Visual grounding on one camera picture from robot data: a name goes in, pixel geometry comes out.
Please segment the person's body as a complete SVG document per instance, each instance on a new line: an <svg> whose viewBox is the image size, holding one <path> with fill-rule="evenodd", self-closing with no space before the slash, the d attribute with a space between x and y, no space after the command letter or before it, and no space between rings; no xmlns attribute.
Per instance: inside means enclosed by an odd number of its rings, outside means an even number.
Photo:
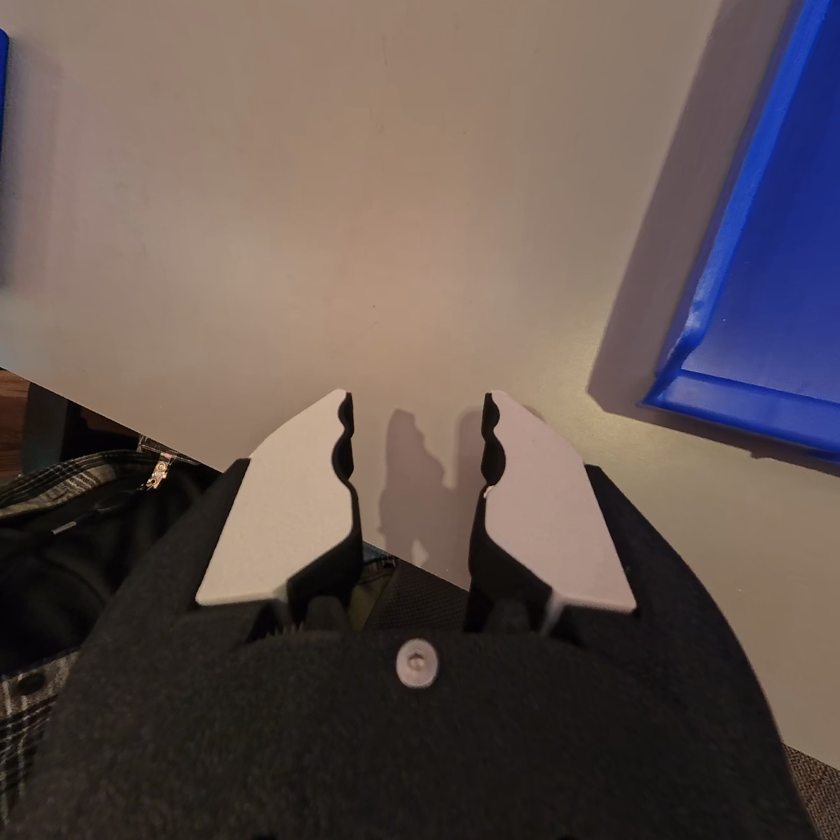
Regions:
<svg viewBox="0 0 840 840"><path fill-rule="evenodd" d="M219 476L173 465L158 489L145 490L155 461L114 449L2 486L2 828L80 647L134 565Z"/></svg>

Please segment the blue plastic bin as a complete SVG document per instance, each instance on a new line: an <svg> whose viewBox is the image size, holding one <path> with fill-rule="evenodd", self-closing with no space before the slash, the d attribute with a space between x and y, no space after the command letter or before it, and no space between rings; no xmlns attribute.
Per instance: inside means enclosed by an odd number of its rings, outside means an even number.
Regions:
<svg viewBox="0 0 840 840"><path fill-rule="evenodd" d="M795 2L640 402L839 456L839 2Z"/></svg>
<svg viewBox="0 0 840 840"><path fill-rule="evenodd" d="M7 171L8 137L7 129L10 124L11 112L11 62L12 62L11 38L4 29L1 29L1 288L7 284L7 252L9 249L9 185Z"/></svg>

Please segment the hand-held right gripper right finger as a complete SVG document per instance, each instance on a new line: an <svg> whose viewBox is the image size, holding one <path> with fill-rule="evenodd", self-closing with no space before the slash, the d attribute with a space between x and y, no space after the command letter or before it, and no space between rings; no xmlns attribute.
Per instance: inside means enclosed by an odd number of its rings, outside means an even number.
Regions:
<svg viewBox="0 0 840 840"><path fill-rule="evenodd" d="M631 615L637 601L585 464L563 436L503 391L485 395L484 451L469 537L465 630L499 602L549 635L569 607Z"/></svg>

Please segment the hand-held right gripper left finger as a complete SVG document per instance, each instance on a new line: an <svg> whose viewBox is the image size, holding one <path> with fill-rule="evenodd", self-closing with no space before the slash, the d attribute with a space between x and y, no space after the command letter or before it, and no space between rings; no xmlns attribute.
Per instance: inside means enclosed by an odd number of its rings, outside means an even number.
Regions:
<svg viewBox="0 0 840 840"><path fill-rule="evenodd" d="M353 434L352 394L337 389L256 447L197 588L198 606L271 603L301 622L319 597L350 605L364 568Z"/></svg>

